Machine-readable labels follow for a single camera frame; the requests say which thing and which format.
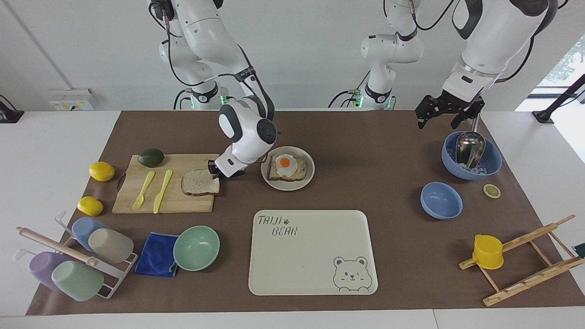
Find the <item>power socket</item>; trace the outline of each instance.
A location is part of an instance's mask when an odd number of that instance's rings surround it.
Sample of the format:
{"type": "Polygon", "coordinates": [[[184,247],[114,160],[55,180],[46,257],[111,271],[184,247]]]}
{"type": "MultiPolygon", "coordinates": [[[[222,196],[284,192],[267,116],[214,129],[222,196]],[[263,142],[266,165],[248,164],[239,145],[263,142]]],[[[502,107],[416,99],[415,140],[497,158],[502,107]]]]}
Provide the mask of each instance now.
{"type": "Polygon", "coordinates": [[[89,89],[72,89],[53,94],[50,102],[57,111],[93,111],[95,101],[89,89]]]}

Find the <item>egg yolk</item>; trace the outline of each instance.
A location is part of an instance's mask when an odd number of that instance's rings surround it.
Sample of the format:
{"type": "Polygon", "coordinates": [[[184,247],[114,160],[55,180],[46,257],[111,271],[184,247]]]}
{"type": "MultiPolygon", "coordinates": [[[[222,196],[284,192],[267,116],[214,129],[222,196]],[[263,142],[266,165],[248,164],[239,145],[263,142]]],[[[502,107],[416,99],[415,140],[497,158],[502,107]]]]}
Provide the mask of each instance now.
{"type": "Polygon", "coordinates": [[[282,168],[288,168],[291,165],[291,160],[288,160],[287,158],[282,158],[279,161],[279,164],[282,168]]]}

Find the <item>avocado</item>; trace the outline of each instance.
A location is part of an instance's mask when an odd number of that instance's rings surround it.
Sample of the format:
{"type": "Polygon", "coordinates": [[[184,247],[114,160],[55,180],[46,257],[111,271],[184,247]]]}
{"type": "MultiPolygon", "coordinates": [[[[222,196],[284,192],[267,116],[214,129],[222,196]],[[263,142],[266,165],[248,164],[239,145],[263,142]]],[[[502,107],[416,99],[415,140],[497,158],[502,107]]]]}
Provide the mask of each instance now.
{"type": "Polygon", "coordinates": [[[164,154],[159,149],[144,150],[138,156],[138,162],[144,167],[154,168],[164,160],[164,154]]]}

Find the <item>green cup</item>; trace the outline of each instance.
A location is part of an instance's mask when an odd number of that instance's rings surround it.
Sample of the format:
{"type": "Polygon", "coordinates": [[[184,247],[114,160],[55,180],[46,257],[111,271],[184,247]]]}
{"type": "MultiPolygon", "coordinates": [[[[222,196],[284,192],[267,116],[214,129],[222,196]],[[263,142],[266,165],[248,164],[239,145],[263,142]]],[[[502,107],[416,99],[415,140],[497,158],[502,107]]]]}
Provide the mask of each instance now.
{"type": "Polygon", "coordinates": [[[101,272],[76,261],[59,264],[51,279],[62,292],[76,301],[86,301],[94,297],[104,284],[104,275],[101,272]]]}

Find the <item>yellow handled cup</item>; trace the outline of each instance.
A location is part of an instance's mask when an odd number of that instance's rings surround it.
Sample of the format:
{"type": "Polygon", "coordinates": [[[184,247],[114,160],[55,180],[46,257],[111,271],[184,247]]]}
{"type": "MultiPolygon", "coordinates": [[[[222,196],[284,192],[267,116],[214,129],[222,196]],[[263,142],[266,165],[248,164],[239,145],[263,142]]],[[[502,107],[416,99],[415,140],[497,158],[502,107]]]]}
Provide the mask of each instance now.
{"type": "Polygon", "coordinates": [[[504,264],[502,242],[491,235],[476,235],[472,258],[482,268],[499,269],[504,264]]]}

